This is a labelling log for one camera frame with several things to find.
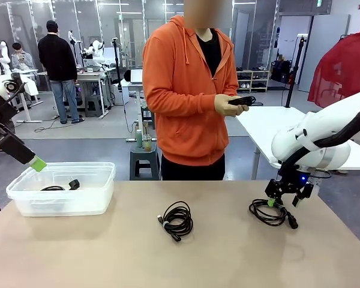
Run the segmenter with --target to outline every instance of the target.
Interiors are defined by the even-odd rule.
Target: seated person
[[[12,48],[14,49],[12,54],[12,66],[14,69],[35,69],[31,54],[25,52],[20,43],[13,43]]]

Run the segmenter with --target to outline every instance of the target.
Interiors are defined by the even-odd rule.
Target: stool
[[[151,174],[140,173],[141,168],[150,168]],[[160,180],[160,161],[158,158],[156,144],[152,144],[150,151],[134,147],[130,152],[130,180]]]
[[[96,116],[96,117],[100,117],[102,114],[101,108],[100,108],[100,104],[98,103],[100,100],[100,96],[99,95],[90,95],[90,96],[85,96],[85,116],[86,117],[90,117],[90,116]],[[88,110],[89,107],[89,102],[93,102],[93,104],[95,105],[95,110]]]
[[[144,117],[144,112],[148,111],[151,113],[151,117]],[[142,120],[144,121],[152,121],[152,129],[155,130],[155,113],[151,112],[148,107],[142,108]]]

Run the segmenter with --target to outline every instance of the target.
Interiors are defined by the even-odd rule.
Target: shelving unit
[[[243,71],[237,71],[238,74],[250,74],[250,79],[239,79],[239,86],[242,85],[243,83],[249,83],[250,87],[249,88],[239,88],[238,92],[244,92],[244,91],[249,91],[249,93],[252,90],[264,90],[264,92],[266,92],[268,90],[268,81],[269,81],[269,70],[267,71],[262,71],[262,70],[243,70]],[[258,74],[260,74],[258,79],[254,79],[254,76],[257,76]],[[253,87],[254,83],[257,82],[265,82],[265,87]]]

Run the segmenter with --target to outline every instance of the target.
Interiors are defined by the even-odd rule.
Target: black pants
[[[161,175],[164,181],[220,181],[226,172],[225,155],[209,166],[186,166],[161,157]]]

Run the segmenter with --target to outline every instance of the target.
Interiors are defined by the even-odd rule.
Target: hand
[[[240,96],[228,96],[225,94],[216,94],[215,96],[215,110],[217,113],[223,116],[236,116],[240,115],[243,111],[248,111],[248,106],[246,105],[231,105],[228,104],[228,101],[240,98]]]

